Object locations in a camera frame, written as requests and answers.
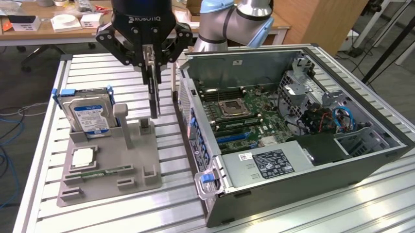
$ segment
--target white box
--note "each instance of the white box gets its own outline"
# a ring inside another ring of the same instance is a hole
[[[37,16],[12,16],[9,21],[17,32],[37,31],[41,24]]]
[[[101,14],[87,14],[80,19],[80,24],[83,28],[97,28],[103,24]]]
[[[357,40],[357,37],[359,33],[356,33],[353,30],[349,30],[344,42],[341,44],[341,47],[339,48],[339,51],[348,51],[352,43]]]
[[[57,15],[51,19],[52,28],[56,33],[80,30],[79,20],[75,16],[71,15]]]

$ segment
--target barcode sticker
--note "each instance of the barcode sticker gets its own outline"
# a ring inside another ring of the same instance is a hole
[[[101,116],[101,105],[75,107],[73,110],[84,132],[100,134],[109,130],[107,118]]]
[[[244,154],[239,154],[239,159],[240,161],[244,161],[247,159],[252,159],[252,153],[244,153]]]

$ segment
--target metal rail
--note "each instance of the metal rail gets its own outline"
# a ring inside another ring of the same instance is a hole
[[[308,47],[403,133],[415,140],[415,127],[408,120],[320,48]],[[336,84],[323,71],[317,67],[315,71],[315,77],[328,91],[336,90]],[[256,233],[263,231],[332,233],[415,230],[415,150],[397,161],[383,166],[356,185],[301,200],[228,225],[205,228],[172,106],[171,72],[169,69],[163,72],[163,84],[160,84],[163,117],[153,120],[161,162],[161,188],[75,206],[63,208],[56,206],[69,123],[64,113],[51,102],[14,233]],[[60,63],[55,86],[84,89],[111,84],[115,90],[115,101],[127,103],[128,120],[135,121],[139,117],[149,115],[147,86],[137,76],[132,67],[123,66],[109,54],[75,55],[71,61]]]

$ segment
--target wheel caster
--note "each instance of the wheel caster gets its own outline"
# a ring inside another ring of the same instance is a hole
[[[16,46],[16,49],[18,52],[25,52],[25,47],[24,46]]]
[[[96,48],[96,45],[93,43],[88,43],[88,47],[91,50],[93,50]]]
[[[26,73],[32,71],[30,67],[21,67],[20,69],[22,72],[26,72]]]

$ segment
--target sticker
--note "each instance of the sticker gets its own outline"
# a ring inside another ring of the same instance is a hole
[[[232,65],[233,65],[233,66],[240,66],[240,65],[241,65],[241,60],[235,60],[235,61],[232,62]]]
[[[264,179],[295,172],[281,150],[256,154],[252,157]]]
[[[109,126],[107,118],[101,116],[104,111],[101,105],[75,107],[73,110],[84,132],[88,134],[108,132]]]
[[[257,118],[251,119],[251,120],[245,120],[244,124],[251,124],[251,123],[256,123],[256,122],[257,122]]]
[[[240,161],[244,161],[247,159],[252,159],[252,153],[251,152],[244,153],[244,154],[239,154],[237,156],[239,156]]]

